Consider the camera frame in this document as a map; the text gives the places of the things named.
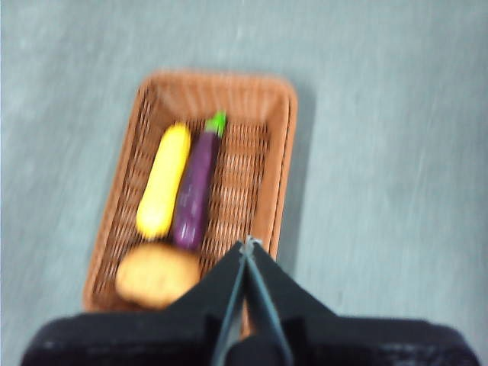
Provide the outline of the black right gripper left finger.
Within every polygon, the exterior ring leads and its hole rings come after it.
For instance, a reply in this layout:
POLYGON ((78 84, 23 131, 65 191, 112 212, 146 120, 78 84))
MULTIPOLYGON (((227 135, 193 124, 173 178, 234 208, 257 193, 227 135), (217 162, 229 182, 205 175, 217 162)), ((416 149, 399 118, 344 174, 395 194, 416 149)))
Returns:
POLYGON ((42 326, 23 365, 209 364, 220 330, 231 322, 242 243, 164 310, 82 313, 42 326))

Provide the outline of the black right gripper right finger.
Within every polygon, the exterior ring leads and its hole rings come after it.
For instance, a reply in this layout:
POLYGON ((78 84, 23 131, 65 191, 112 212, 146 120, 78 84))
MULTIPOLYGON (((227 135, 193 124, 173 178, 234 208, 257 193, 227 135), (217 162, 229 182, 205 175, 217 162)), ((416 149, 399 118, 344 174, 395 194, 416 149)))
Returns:
POLYGON ((256 333, 230 365, 478 365, 464 337, 414 319, 339 316, 285 274, 253 239, 239 248, 256 333))

